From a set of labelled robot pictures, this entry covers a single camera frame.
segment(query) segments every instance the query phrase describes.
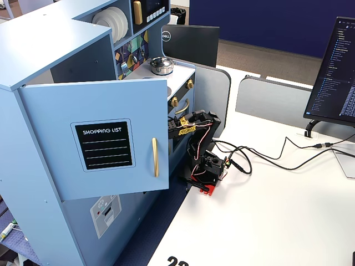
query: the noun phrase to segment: yellow label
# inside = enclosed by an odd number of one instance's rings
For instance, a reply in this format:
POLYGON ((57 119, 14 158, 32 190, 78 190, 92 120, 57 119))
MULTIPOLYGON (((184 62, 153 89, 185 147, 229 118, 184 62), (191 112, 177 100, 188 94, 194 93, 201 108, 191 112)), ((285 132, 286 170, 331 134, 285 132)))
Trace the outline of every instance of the yellow label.
POLYGON ((189 124, 189 122, 186 121, 185 117, 183 116, 182 118, 180 118, 180 122, 182 126, 186 126, 189 124))
POLYGON ((185 135, 185 134, 190 133, 190 132, 194 132, 195 130, 196 130, 196 126, 190 127, 188 129, 181 129, 180 132, 179 132, 179 136, 180 135, 185 135))

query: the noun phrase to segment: dell logo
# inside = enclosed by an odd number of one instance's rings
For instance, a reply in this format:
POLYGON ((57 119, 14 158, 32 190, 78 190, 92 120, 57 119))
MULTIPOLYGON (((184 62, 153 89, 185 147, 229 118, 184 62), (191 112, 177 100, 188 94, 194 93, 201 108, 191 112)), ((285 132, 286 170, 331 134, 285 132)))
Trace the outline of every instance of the dell logo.
POLYGON ((164 31, 161 36, 164 42, 168 42, 171 39, 171 34, 168 31, 164 31))

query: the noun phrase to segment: dell monitor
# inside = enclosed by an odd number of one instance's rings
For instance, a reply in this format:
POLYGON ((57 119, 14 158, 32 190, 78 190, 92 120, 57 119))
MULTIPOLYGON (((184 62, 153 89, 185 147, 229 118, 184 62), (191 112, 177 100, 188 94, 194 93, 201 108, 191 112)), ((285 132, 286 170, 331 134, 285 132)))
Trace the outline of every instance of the dell monitor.
POLYGON ((355 19, 337 18, 303 117, 355 126, 355 19))
POLYGON ((173 57, 216 67, 220 28, 191 25, 165 25, 163 51, 173 57))

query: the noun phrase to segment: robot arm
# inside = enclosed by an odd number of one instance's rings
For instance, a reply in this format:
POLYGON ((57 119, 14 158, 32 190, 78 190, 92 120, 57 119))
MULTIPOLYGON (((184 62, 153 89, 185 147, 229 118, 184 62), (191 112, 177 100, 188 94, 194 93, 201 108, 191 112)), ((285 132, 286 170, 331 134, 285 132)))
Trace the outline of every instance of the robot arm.
POLYGON ((191 178, 187 178, 186 181, 209 195, 212 195, 218 180, 223 175, 227 161, 227 157, 221 160, 212 152, 207 151, 220 124, 221 120, 215 113, 207 114, 204 110, 192 112, 179 119, 175 117, 168 120, 170 139, 193 132, 187 143, 191 178))

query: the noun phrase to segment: monitor stand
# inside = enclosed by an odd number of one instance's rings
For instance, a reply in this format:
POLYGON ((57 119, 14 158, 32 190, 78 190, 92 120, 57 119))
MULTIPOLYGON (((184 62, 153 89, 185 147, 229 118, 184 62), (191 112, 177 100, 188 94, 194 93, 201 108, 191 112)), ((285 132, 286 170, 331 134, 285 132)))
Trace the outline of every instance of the monitor stand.
MULTIPOLYGON (((336 144, 333 148, 355 155, 355 144, 336 144)), ((355 178, 355 158, 346 156, 337 151, 334 151, 334 154, 346 177, 355 178)))

